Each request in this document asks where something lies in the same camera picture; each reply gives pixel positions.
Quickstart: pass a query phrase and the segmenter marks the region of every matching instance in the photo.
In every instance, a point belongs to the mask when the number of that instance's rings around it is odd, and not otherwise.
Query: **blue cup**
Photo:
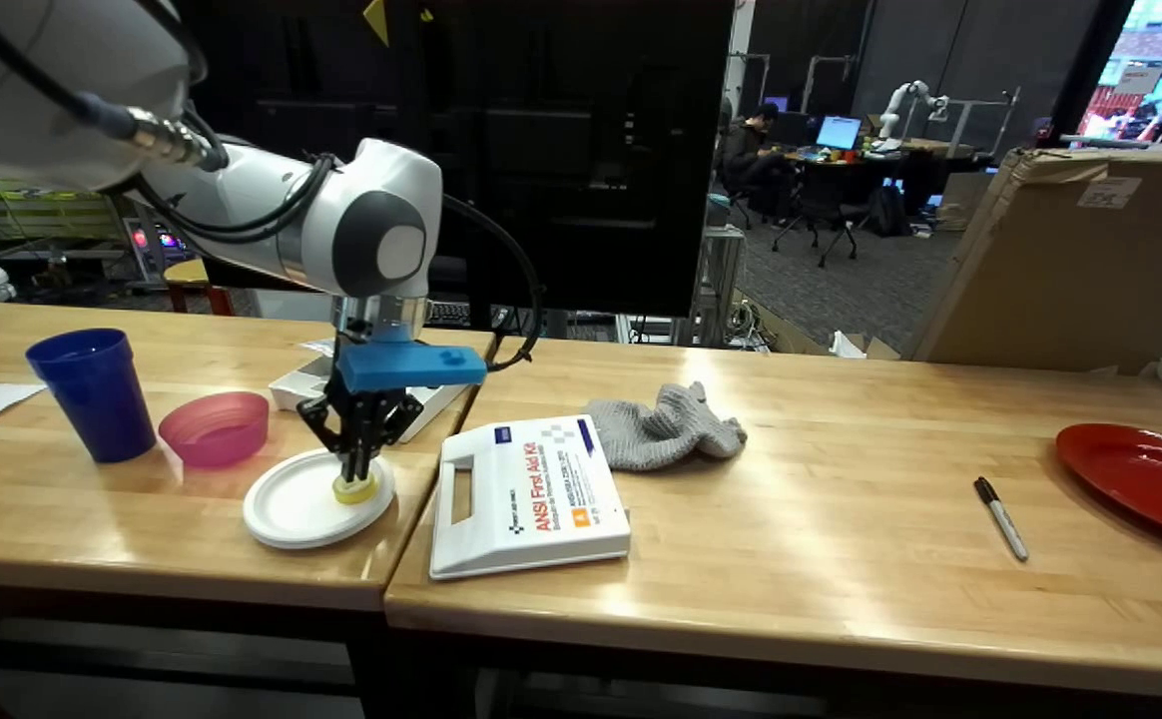
[[[63,333],[33,345],[23,360],[50,389],[94,463],[136,461],[156,445],[123,333]]]

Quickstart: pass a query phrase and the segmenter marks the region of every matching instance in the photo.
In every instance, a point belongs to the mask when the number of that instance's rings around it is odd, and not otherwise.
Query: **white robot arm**
[[[361,140],[351,164],[215,140],[186,112],[200,73],[164,0],[0,0],[0,177],[33,189],[136,189],[206,257],[333,296],[328,398],[304,421],[361,481],[397,435],[403,389],[480,383],[468,348],[423,348],[444,177]]]

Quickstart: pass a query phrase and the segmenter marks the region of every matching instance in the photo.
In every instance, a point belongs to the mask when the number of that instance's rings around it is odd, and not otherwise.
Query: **white paper plate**
[[[375,461],[380,497],[365,502],[333,499],[340,461],[332,450],[304,450],[264,471],[246,499],[243,521],[255,545],[276,553],[315,553],[359,535],[389,506],[389,469]]]

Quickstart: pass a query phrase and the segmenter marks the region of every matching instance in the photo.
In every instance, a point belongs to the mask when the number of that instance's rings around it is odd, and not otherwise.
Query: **black pen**
[[[1002,502],[1002,499],[992,497],[992,487],[987,483],[987,474],[974,481],[974,493],[976,493],[980,506],[990,510],[992,527],[1002,533],[1002,539],[1011,545],[1011,555],[1014,555],[1018,563],[1026,563],[1026,545],[1020,545],[1020,535],[1018,535],[1018,527],[1014,527],[1004,502]]]

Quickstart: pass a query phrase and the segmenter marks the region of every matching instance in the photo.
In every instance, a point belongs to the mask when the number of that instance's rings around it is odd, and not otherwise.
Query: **pink bowl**
[[[183,469],[231,469],[264,446],[266,398],[255,391],[192,398],[164,414],[158,435]]]

